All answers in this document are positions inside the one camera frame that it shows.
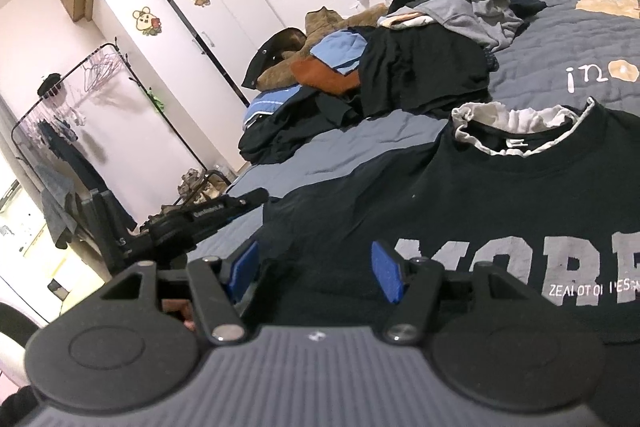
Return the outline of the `black printed t-shirt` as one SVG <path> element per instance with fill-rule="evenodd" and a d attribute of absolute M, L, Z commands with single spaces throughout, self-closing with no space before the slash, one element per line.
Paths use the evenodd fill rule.
<path fill-rule="evenodd" d="M 381 326 L 383 242 L 451 271 L 495 262 L 606 340 L 637 339 L 639 119 L 466 104 L 432 143 L 271 199 L 256 237 L 250 327 Z"/>

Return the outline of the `black clothes rack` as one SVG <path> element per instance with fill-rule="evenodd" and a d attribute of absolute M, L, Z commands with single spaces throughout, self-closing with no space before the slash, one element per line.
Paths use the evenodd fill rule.
<path fill-rule="evenodd" d="M 114 43 L 43 80 L 11 140 L 40 184 L 43 217 L 58 248 L 87 236 L 81 204 L 91 191 L 111 192 L 116 216 L 135 232 L 177 202 L 181 176 L 203 165 L 163 100 Z"/>

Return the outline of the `shoes on floor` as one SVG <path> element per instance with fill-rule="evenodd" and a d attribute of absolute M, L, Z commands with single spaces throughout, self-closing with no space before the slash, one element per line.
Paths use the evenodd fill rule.
<path fill-rule="evenodd" d="M 224 194 L 236 179 L 235 174 L 224 167 L 208 170 L 189 169 L 177 187 L 178 197 L 172 204 L 160 206 L 160 212 L 149 216 L 144 225 L 150 225 L 174 210 L 209 202 Z"/>

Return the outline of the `blue striped dark garment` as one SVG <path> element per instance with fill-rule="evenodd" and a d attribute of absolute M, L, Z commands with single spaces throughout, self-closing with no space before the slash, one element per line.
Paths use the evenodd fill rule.
<path fill-rule="evenodd" d="M 252 165 L 281 164 L 315 136 L 348 129 L 362 120 L 359 88 L 333 95 L 301 87 L 273 114 L 244 131 L 239 153 Z"/>

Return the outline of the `black garment in pile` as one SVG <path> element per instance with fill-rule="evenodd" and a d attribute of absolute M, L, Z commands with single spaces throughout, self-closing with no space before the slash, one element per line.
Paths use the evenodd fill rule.
<path fill-rule="evenodd" d="M 395 109 L 446 118 L 468 102 L 486 102 L 495 54 L 440 25 L 403 30 L 376 28 L 360 57 L 363 115 Z"/>

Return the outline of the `rust orange garment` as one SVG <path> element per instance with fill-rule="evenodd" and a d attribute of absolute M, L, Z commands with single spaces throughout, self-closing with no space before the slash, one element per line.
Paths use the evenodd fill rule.
<path fill-rule="evenodd" d="M 320 91 L 342 95 L 347 91 L 360 87 L 358 72 L 353 70 L 347 75 L 335 72 L 329 66 L 313 56 L 291 64 L 292 74 L 295 80 L 303 86 L 318 89 Z"/>

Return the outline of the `white wardrobe with stickers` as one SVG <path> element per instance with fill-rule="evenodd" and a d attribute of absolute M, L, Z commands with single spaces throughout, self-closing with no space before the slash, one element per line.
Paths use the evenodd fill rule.
<path fill-rule="evenodd" d="M 257 94 L 242 82 L 283 27 L 267 0 L 93 0 L 92 19 L 200 163 L 241 171 L 243 117 Z"/>

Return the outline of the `black round chair back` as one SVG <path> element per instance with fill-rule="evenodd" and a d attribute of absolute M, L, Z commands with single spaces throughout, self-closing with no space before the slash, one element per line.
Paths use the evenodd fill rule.
<path fill-rule="evenodd" d="M 257 80 L 268 68 L 284 60 L 285 52 L 297 52 L 306 42 L 303 31 L 288 27 L 276 32 L 262 44 L 250 60 L 242 82 L 242 87 L 256 89 Z"/>

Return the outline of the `light blue garment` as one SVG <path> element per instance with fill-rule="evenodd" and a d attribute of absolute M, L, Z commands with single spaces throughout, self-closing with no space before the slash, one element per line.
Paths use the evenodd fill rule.
<path fill-rule="evenodd" d="M 367 40 L 358 32 L 342 29 L 332 32 L 315 44 L 310 54 L 344 76 L 355 70 L 367 46 Z"/>

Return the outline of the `brown plush coat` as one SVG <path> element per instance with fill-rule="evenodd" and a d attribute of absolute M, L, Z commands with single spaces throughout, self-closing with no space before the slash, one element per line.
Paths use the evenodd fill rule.
<path fill-rule="evenodd" d="M 315 44 L 334 31 L 356 26 L 374 27 L 378 18 L 386 12 L 387 6 L 383 3 L 373 5 L 372 8 L 347 18 L 341 17 L 336 11 L 325 6 L 317 11 L 308 12 L 305 15 L 305 30 L 302 30 L 306 35 L 303 47 L 295 53 L 285 52 L 282 62 L 268 68 L 259 76 L 255 90 L 265 92 L 293 86 L 296 80 L 292 74 L 291 64 L 308 57 Z"/>

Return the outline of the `grey sweatshirt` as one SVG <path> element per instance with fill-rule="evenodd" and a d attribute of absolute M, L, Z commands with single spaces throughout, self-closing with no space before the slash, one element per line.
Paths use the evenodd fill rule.
<path fill-rule="evenodd" d="M 525 22 L 509 0 L 416 0 L 378 19 L 378 26 L 393 30 L 431 24 L 497 52 L 511 45 Z"/>

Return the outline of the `grey quilted bedspread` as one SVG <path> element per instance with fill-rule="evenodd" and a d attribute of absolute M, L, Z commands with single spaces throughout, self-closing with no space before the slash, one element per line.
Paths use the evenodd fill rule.
<path fill-rule="evenodd" d="M 540 1 L 544 8 L 497 53 L 499 67 L 489 76 L 486 102 L 464 103 L 446 118 L 395 109 L 348 129 L 321 133 L 281 164 L 248 169 L 231 187 L 231 195 L 262 187 L 269 202 L 298 188 L 347 176 L 391 150 L 434 142 L 452 113 L 471 103 L 541 110 L 557 105 L 580 109 L 592 100 L 639 119 L 638 20 L 603 11 L 606 2 L 616 0 Z M 190 259 L 227 258 L 247 239 L 258 244 L 267 202 L 201 241 Z"/>

